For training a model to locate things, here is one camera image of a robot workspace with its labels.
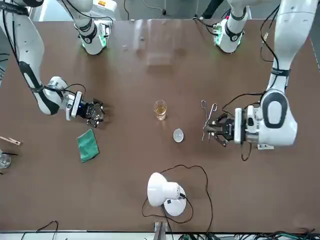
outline lamp base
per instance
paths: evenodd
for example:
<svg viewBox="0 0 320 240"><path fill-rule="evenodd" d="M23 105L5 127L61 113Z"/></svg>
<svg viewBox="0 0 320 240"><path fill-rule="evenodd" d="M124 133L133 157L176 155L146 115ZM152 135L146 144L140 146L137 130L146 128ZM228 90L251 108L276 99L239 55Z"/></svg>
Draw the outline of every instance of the lamp base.
<svg viewBox="0 0 320 240"><path fill-rule="evenodd" d="M180 193L186 195L185 190L180 186ZM167 199L164 202L164 208L168 214L171 216L179 216L181 215L187 206L186 199Z"/></svg>

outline drinking glass with liquid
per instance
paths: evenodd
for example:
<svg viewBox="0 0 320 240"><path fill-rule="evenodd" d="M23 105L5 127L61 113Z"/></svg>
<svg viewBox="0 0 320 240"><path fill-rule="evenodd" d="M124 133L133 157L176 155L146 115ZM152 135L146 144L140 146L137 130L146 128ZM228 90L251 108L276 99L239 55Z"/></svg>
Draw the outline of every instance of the drinking glass with liquid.
<svg viewBox="0 0 320 240"><path fill-rule="evenodd" d="M157 100L154 104L154 112L158 120L163 121L167 116L167 104L163 100Z"/></svg>
<svg viewBox="0 0 320 240"><path fill-rule="evenodd" d="M6 169L11 164L11 157L0 150L0 169Z"/></svg>

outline amber liquid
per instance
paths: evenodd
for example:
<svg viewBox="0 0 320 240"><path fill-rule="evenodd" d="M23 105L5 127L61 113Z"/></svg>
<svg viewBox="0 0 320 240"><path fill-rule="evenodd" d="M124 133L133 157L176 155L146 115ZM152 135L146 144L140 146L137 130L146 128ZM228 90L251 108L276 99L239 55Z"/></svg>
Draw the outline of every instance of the amber liquid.
<svg viewBox="0 0 320 240"><path fill-rule="evenodd" d="M165 120L167 113L166 113L166 107L165 106L157 106L155 109L156 117L163 121Z"/></svg>

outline metal stand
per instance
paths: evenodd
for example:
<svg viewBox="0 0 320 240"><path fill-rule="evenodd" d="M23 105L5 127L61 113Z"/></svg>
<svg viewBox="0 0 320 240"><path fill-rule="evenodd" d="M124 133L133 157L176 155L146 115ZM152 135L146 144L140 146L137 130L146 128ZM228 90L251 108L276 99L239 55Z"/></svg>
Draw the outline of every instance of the metal stand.
<svg viewBox="0 0 320 240"><path fill-rule="evenodd" d="M165 240L166 239L166 230L168 223L164 221L156 221L154 223L154 238L153 240Z"/></svg>

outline gray floor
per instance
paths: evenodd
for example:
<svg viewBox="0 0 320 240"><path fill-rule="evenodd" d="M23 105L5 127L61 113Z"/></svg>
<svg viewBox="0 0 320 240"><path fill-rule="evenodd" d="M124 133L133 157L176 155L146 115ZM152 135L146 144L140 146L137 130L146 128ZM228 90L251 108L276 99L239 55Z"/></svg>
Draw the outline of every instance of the gray floor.
<svg viewBox="0 0 320 240"><path fill-rule="evenodd" d="M71 17L60 6L56 0L44 0L45 3L38 8L32 10L31 19L37 21L71 21ZM151 9L145 7L143 0L116 0L117 9L115 18L117 21L126 20L127 13L124 10L124 1L127 10L130 13L130 19L156 19L161 15L159 9ZM190 19L195 14L199 16L204 12L210 0L166 0L167 15L163 18L172 19ZM164 9L165 0L145 0L147 5ZM274 0L269 3L252 6L252 19L265 19L268 14L279 4L280 0ZM215 12L213 18L220 18L222 14L229 8L227 1L224 1ZM312 31L310 33L313 42L315 54L320 58L320 10L318 9ZM9 44L3 32L0 31L0 53L10 53ZM0 79L1 69L6 69L6 61L0 62Z"/></svg>

